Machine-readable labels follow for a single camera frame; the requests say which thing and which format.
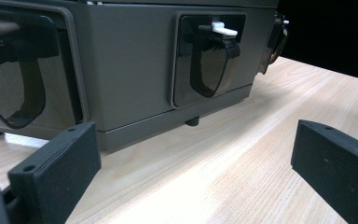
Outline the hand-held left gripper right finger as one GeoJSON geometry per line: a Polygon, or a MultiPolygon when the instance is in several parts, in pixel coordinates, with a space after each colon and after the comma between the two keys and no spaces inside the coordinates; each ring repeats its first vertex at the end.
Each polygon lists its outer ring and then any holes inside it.
{"type": "Polygon", "coordinates": [[[301,119],[291,165],[346,222],[358,224],[357,139],[301,119]]]}

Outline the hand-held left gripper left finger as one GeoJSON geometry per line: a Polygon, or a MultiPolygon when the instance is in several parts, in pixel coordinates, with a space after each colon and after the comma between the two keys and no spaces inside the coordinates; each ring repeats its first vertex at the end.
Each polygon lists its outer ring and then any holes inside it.
{"type": "Polygon", "coordinates": [[[95,124],[71,127],[8,172],[15,224],[64,224],[101,169],[95,124]]]}

